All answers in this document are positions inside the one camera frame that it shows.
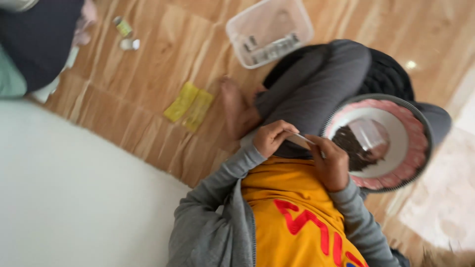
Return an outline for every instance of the gray sleeve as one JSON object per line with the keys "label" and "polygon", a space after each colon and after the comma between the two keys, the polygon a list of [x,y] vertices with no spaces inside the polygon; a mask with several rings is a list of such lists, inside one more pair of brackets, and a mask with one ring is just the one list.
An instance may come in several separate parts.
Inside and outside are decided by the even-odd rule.
{"label": "gray sleeve", "polygon": [[350,179],[340,192],[329,193],[344,217],[346,238],[358,249],[370,267],[398,267],[386,237],[360,197],[360,189]]}
{"label": "gray sleeve", "polygon": [[[249,170],[265,160],[252,143],[242,147],[218,171],[202,180],[180,200],[175,210],[167,266],[183,266],[190,260],[196,266],[203,266],[205,263],[196,262],[203,259],[198,254],[206,254],[206,264],[220,262],[220,257],[226,254],[225,244],[232,238],[232,231],[228,221],[215,211],[224,203],[238,179],[245,178]],[[209,251],[213,251],[213,255],[208,255]]]}

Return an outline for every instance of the wooden floor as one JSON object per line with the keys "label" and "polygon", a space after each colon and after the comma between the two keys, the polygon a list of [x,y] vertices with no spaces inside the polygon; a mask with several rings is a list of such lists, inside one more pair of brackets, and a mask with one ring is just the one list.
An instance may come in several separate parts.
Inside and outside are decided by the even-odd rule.
{"label": "wooden floor", "polygon": [[[225,33],[227,20],[258,0],[97,0],[99,23],[47,109],[110,140],[193,187],[238,145],[225,133],[216,79],[251,93],[272,64],[246,70]],[[475,59],[473,0],[304,0],[312,43],[349,38],[393,56],[409,72],[417,100],[444,106]],[[122,51],[112,24],[123,16],[141,40]],[[162,112],[186,81],[216,96],[197,133]],[[378,210],[392,194],[369,199]]]}

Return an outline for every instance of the yellow packet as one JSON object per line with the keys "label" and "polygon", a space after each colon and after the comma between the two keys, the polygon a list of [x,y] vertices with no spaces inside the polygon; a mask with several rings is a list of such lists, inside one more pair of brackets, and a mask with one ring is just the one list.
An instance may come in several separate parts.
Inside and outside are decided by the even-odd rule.
{"label": "yellow packet", "polygon": [[185,126],[191,132],[196,132],[198,127],[203,123],[206,112],[213,102],[214,96],[205,90],[200,90],[196,96],[195,102],[191,107],[188,117],[183,121]]}
{"label": "yellow packet", "polygon": [[199,91],[191,82],[186,82],[181,88],[180,95],[163,112],[163,115],[172,122],[176,122],[190,108]]}

